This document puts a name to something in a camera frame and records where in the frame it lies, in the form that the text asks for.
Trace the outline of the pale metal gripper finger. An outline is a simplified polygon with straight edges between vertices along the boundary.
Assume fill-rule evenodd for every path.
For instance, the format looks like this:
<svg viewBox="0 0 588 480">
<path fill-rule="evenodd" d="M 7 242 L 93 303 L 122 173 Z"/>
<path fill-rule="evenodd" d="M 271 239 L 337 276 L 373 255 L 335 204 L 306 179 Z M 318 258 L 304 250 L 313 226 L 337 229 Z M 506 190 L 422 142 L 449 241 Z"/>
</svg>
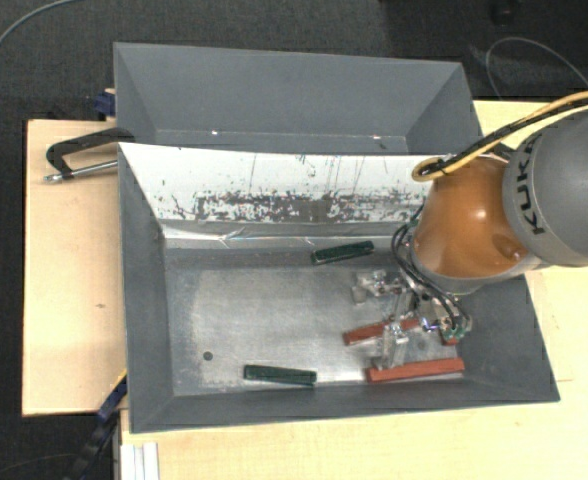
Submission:
<svg viewBox="0 0 588 480">
<path fill-rule="evenodd" d="M 377 370 L 403 366 L 409 344 L 409 336 L 397 322 L 386 324 L 380 338 L 379 355 L 372 364 Z"/>
<path fill-rule="evenodd" d="M 368 297 L 398 296 L 402 291 L 400 279 L 386 270 L 359 271 L 355 275 L 355 284 L 351 287 L 352 300 L 363 304 Z"/>
</svg>

